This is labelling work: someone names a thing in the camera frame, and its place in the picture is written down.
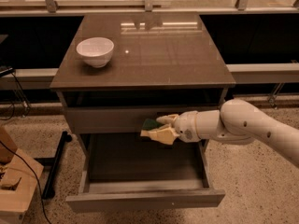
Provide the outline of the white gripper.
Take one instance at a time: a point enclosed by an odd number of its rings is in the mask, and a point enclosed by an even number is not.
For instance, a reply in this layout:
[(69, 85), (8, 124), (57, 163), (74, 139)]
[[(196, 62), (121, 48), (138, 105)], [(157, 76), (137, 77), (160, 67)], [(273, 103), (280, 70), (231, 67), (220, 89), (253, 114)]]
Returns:
[(196, 116), (197, 111), (190, 111), (180, 115), (158, 117), (156, 121), (165, 125), (151, 130), (142, 130), (140, 135), (165, 145), (172, 145), (177, 138), (185, 143), (198, 142), (200, 138), (196, 131)]

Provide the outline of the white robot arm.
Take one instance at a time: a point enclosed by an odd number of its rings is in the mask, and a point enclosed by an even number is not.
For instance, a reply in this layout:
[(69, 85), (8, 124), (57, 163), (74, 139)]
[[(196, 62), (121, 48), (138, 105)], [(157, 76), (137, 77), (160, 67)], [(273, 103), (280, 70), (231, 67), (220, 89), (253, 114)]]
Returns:
[(229, 100), (217, 110), (193, 110), (146, 119), (140, 134), (165, 145), (177, 139), (185, 143), (211, 139), (235, 145), (258, 140), (299, 166), (299, 130), (239, 99)]

